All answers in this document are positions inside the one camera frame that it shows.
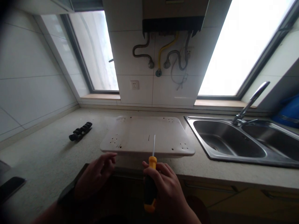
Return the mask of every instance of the screwdriver shaft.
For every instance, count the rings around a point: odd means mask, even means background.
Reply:
[[[155,140],[156,140],[156,134],[154,134],[154,148],[153,148],[153,156],[155,154]]]

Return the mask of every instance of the frosted window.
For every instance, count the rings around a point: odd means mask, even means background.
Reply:
[[[235,96],[294,0],[232,0],[199,95]]]
[[[104,11],[70,14],[80,49],[95,90],[117,90],[109,33]]]

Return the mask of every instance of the hand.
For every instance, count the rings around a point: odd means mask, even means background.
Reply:
[[[75,186],[76,200],[86,199],[101,189],[114,170],[116,155],[108,152],[88,165]]]
[[[156,170],[143,161],[143,174],[149,175],[158,189],[156,211],[173,223],[200,223],[189,207],[180,182],[166,163],[157,163]]]

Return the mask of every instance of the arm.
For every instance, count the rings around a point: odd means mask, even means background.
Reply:
[[[172,223],[201,224],[194,211],[189,207],[180,182],[168,164],[157,163],[152,169],[143,161],[143,173],[149,175],[158,189],[156,210],[167,216]]]
[[[32,224],[62,223],[66,218],[77,214],[80,211],[78,205],[91,195],[97,193],[112,174],[116,155],[116,153],[106,153],[88,165],[75,186],[73,195],[74,203],[72,206],[66,208],[55,201]]]

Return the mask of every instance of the white plastic panel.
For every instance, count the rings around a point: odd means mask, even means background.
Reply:
[[[195,153],[181,122],[175,117],[120,116],[100,145],[103,152],[182,157]]]

